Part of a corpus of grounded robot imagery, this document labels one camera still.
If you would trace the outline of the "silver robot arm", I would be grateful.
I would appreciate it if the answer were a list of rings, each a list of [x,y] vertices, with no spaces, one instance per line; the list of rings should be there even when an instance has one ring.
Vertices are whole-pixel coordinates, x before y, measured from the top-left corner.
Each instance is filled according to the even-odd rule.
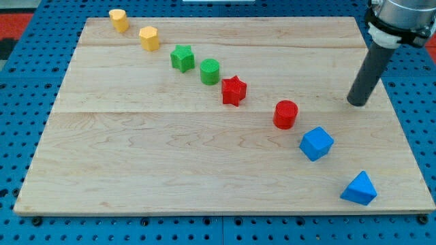
[[[369,0],[365,22],[382,48],[421,48],[435,34],[435,0]]]

